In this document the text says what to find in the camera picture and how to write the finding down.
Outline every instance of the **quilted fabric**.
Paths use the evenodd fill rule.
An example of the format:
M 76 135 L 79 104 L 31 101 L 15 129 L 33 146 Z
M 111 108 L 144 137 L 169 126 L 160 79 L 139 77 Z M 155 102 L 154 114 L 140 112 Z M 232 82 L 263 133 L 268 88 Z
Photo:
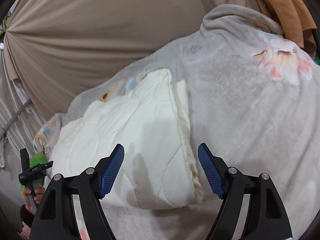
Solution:
M 94 167 L 124 146 L 124 162 L 103 203 L 169 209 L 204 197 L 190 146 L 185 81 L 172 85 L 168 69 L 149 73 L 123 96 L 94 101 L 84 116 L 61 129 L 51 174 L 65 177 Z

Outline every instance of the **white curtain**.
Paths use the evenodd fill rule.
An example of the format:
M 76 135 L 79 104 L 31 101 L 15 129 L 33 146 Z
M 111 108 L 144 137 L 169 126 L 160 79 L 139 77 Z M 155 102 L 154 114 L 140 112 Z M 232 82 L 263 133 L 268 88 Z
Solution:
M 5 66 L 3 45 L 0 44 L 0 129 L 3 129 L 29 97 L 18 80 L 10 81 Z M 7 130 L 7 138 L 15 153 L 20 157 L 20 149 L 27 148 L 33 155 L 34 136 L 46 120 L 31 102 L 13 121 Z M 4 138 L 0 138 L 0 168 L 4 167 Z

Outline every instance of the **ridged blue rubber pad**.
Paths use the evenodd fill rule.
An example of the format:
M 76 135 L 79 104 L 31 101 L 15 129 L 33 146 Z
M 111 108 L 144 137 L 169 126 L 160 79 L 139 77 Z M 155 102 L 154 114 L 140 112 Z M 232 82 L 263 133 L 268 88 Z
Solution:
M 99 191 L 100 197 L 104 198 L 106 194 L 110 193 L 123 160 L 124 160 L 124 148 L 122 145 L 120 145 L 120 147 L 115 152 L 115 155 L 113 156 L 111 162 L 109 163 L 108 168 L 101 176 L 100 191 Z
M 212 192 L 217 194 L 221 199 L 225 193 L 222 188 L 222 177 L 220 176 L 216 166 L 210 158 L 210 154 L 211 153 L 207 152 L 203 145 L 199 145 L 198 158 L 201 163 L 202 169 L 204 170 L 204 174 L 207 177 Z

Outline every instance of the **brown fabric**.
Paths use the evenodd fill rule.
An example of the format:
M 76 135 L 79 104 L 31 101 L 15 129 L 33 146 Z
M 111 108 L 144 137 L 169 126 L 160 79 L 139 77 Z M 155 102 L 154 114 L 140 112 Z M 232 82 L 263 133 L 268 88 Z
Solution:
M 317 27 L 302 0 L 257 0 L 257 3 L 264 15 L 281 24 L 288 40 L 315 58 L 316 43 L 311 30 Z
M 255 0 L 20 0 L 4 39 L 10 78 L 49 119 L 80 92 L 197 31 L 222 3 L 259 10 Z

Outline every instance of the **flower print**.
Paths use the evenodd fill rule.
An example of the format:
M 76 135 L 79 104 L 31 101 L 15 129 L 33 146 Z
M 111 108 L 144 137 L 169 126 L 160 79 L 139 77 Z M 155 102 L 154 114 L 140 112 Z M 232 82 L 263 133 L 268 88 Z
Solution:
M 312 59 L 294 42 L 285 39 L 270 39 L 266 49 L 255 54 L 261 58 L 260 70 L 268 70 L 272 80 L 287 80 L 292 85 L 299 85 L 298 73 L 307 80 L 312 78 Z

